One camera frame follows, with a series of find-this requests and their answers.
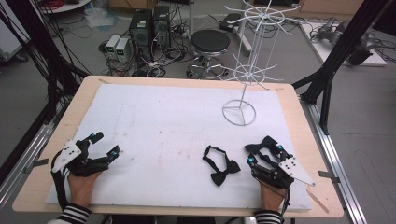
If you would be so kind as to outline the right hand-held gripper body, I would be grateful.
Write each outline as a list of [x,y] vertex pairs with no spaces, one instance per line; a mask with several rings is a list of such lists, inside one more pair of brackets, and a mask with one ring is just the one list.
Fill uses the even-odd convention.
[[269,156],[264,155],[262,160],[265,165],[260,164],[261,169],[251,169],[251,174],[254,178],[272,187],[288,189],[295,180],[312,187],[316,185],[313,178],[294,156],[285,161],[275,162]]

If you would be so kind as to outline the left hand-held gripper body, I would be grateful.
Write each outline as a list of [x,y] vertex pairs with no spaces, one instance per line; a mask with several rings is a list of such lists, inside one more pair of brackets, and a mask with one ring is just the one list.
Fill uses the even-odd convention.
[[91,140],[69,140],[52,161],[51,171],[55,174],[67,168],[75,176],[87,177],[107,170],[106,157],[95,160],[88,158],[91,143]]

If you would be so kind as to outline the black bow tie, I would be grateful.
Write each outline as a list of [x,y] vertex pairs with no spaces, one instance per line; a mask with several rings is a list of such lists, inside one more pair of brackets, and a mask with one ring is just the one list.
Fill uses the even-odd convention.
[[[226,162],[226,169],[225,170],[221,171],[218,168],[218,166],[208,157],[208,154],[209,154],[211,149],[214,149],[217,152],[220,152],[220,153],[222,153],[224,155],[224,159],[225,159],[225,162]],[[205,151],[204,151],[203,160],[206,161],[211,166],[211,168],[214,170],[214,173],[212,173],[210,175],[210,177],[211,177],[212,181],[218,187],[220,187],[223,184],[223,182],[225,181],[227,175],[236,174],[236,173],[241,171],[241,169],[239,167],[239,164],[236,161],[234,161],[234,160],[230,160],[228,158],[228,156],[227,156],[227,153],[224,150],[222,150],[222,149],[220,149],[218,147],[208,146],[205,149]]]

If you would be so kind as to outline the white wire display rack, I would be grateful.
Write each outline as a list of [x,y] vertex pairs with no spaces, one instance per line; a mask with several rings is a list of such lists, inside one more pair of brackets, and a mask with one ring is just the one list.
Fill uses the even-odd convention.
[[[264,81],[274,80],[273,77],[268,77],[266,73],[270,69],[276,67],[275,65],[270,65],[270,61],[279,32],[288,33],[283,27],[283,24],[287,21],[301,23],[301,21],[292,19],[286,15],[287,12],[297,10],[298,7],[276,9],[271,7],[273,0],[269,0],[269,3],[265,7],[255,7],[250,4],[249,1],[250,0],[243,0],[241,9],[226,7],[228,10],[241,14],[241,18],[238,20],[239,22],[241,20],[246,21],[245,37],[252,47],[250,55],[247,56],[239,43],[238,53],[234,55],[235,67],[228,68],[233,74],[231,81],[238,81],[243,85],[241,97],[239,99],[230,100],[222,107],[223,117],[236,126],[248,126],[257,118],[257,111],[254,105],[245,99],[245,94],[250,86],[259,86],[268,91],[268,88],[264,86]],[[265,67],[260,68],[258,66],[260,49],[265,30],[268,26],[276,28],[275,39],[270,48]]]

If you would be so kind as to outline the person's right hand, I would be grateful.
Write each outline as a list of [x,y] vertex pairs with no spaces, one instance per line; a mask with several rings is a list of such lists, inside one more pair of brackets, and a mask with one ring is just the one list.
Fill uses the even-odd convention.
[[261,188],[261,209],[278,211],[280,205],[286,198],[284,189],[277,189],[266,183],[260,183]]

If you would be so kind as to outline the person's left hand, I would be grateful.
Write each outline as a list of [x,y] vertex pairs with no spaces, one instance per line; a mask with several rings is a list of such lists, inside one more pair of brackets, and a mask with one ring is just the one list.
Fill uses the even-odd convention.
[[96,179],[100,173],[94,173],[89,176],[75,176],[70,174],[68,184],[71,193],[71,203],[82,207],[88,207],[92,200],[92,190]]

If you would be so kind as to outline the grey metal clamp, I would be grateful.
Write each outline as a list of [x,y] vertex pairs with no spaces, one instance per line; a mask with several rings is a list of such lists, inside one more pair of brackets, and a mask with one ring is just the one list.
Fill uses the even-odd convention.
[[320,177],[325,177],[325,178],[329,178],[334,184],[339,183],[340,182],[340,178],[333,175],[330,172],[324,172],[324,171],[319,171],[318,175]]
[[49,159],[33,161],[29,166],[23,168],[23,173],[30,174],[35,167],[46,165],[48,163],[49,163]]

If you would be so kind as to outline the thin wooden stick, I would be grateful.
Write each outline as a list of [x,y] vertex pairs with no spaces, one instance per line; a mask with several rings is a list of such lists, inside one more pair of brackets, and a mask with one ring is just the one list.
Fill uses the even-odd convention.
[[307,189],[306,192],[311,197],[311,199],[326,213],[329,214],[329,209],[324,205],[324,203],[313,193],[310,189]]

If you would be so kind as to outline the white foam mat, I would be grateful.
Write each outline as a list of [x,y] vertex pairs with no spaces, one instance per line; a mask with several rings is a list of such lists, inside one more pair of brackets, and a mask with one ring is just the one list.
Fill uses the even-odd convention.
[[[225,103],[241,97],[240,89],[103,84],[95,94],[75,140],[91,133],[104,137],[90,146],[100,158],[115,146],[120,156],[95,183],[95,205],[193,208],[257,208],[260,187],[251,176],[245,146],[267,135],[288,152],[294,150],[288,125],[274,91],[248,90],[257,118],[236,126],[222,115]],[[239,164],[218,187],[203,160],[208,146],[218,147]],[[224,155],[208,157],[223,171]]]

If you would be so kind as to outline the grey power supply box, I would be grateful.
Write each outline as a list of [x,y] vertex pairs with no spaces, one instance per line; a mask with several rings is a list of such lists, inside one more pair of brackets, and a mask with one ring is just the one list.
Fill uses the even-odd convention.
[[119,40],[120,40],[120,35],[111,36],[110,39],[106,43],[106,52],[114,53]]
[[122,37],[116,46],[116,54],[120,63],[127,63],[131,57],[131,46],[127,37]]

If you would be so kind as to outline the white metal stand leg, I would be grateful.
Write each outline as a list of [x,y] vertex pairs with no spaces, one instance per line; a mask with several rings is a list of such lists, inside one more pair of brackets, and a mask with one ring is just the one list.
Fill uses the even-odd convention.
[[239,38],[240,47],[244,50],[246,55],[249,56],[252,51],[252,47],[248,39],[245,37],[245,28],[246,28],[246,21],[241,20],[238,26],[236,27],[236,35]]

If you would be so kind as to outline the black computer tower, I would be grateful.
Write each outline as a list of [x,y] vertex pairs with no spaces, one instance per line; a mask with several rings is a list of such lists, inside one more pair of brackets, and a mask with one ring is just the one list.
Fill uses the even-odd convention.
[[171,46],[169,13],[169,6],[156,6],[153,9],[154,42],[160,50]]
[[142,56],[147,62],[151,62],[150,47],[153,39],[153,22],[150,9],[139,8],[134,12],[129,32],[134,44],[135,54]]

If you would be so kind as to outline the clear plastic bag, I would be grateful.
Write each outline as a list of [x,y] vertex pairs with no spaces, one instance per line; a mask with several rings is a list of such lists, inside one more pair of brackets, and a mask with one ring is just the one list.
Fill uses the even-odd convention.
[[91,28],[105,28],[115,26],[119,18],[104,8],[87,8],[84,10],[85,19]]

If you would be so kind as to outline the black round stool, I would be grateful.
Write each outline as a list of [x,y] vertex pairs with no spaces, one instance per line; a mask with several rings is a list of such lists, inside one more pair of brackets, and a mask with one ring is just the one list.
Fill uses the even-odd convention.
[[190,42],[195,57],[188,66],[187,77],[221,79],[229,74],[219,59],[231,43],[226,34],[217,30],[200,30],[193,33]]

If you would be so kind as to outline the grey and black device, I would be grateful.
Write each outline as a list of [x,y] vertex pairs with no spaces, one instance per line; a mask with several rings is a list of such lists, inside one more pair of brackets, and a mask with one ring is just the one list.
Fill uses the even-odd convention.
[[[349,25],[349,21],[342,21],[337,26],[335,17],[331,17],[325,24],[318,29],[312,30],[310,33],[310,40],[313,43],[318,43],[320,40],[327,40],[333,46],[341,38],[342,34]],[[375,46],[375,36],[371,33],[365,33],[361,39],[355,44],[354,49],[350,51],[346,57],[346,61],[350,65],[360,65],[373,55],[371,50]]]

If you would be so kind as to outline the black flat box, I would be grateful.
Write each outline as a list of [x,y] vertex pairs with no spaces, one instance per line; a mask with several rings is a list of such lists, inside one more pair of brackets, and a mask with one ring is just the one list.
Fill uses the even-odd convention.
[[241,15],[238,13],[228,14],[219,24],[219,28],[222,31],[232,32],[235,27],[239,24],[239,19]]

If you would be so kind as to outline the grey equipment case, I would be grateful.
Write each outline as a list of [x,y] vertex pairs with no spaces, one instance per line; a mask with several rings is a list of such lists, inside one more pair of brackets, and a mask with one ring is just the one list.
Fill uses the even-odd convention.
[[[9,21],[19,37],[28,42],[30,36],[26,33],[21,23],[8,6],[6,0],[0,0],[0,16],[4,16]],[[16,55],[22,48],[20,41],[9,30],[6,24],[0,19],[0,60],[7,62]]]

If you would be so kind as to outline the round white table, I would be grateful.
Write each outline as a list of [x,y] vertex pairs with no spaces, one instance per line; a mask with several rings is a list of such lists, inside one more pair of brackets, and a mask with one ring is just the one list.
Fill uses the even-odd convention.
[[45,14],[60,13],[85,7],[92,0],[40,0],[39,7]]

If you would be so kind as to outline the wooden cabinet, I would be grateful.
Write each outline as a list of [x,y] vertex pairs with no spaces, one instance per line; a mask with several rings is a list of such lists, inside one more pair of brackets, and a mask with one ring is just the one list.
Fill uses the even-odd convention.
[[363,0],[304,0],[302,12],[354,14]]
[[114,8],[154,8],[158,0],[108,0],[109,6]]

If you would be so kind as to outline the aluminium rail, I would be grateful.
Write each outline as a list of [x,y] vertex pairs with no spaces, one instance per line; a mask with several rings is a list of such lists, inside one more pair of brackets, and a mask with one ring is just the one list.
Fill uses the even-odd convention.
[[300,103],[313,134],[318,139],[319,150],[330,171],[331,180],[349,220],[352,224],[368,224],[332,139],[320,127],[320,113],[318,107],[316,105],[309,105],[303,100],[301,100]]
[[11,196],[29,175],[23,173],[23,168],[29,166],[33,161],[42,160],[39,156],[55,131],[55,127],[56,125],[53,122],[42,125],[34,132],[33,138],[27,141],[27,146],[22,148],[21,156],[13,164],[5,181],[0,185],[0,210],[8,204]]

